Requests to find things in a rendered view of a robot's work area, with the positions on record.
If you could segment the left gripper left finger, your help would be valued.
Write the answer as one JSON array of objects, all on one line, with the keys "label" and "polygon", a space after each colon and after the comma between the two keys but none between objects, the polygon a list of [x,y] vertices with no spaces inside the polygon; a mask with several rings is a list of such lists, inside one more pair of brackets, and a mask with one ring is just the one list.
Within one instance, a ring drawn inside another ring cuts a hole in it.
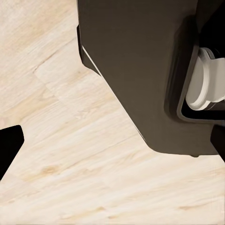
[{"label": "left gripper left finger", "polygon": [[0,181],[24,144],[21,125],[0,130]]}]

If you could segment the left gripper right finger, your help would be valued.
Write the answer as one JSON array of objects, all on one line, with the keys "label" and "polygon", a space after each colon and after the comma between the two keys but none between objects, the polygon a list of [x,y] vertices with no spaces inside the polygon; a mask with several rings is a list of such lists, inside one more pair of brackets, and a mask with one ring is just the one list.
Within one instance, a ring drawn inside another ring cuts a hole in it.
[{"label": "left gripper right finger", "polygon": [[215,124],[211,132],[210,141],[218,154],[225,161],[225,127]]}]

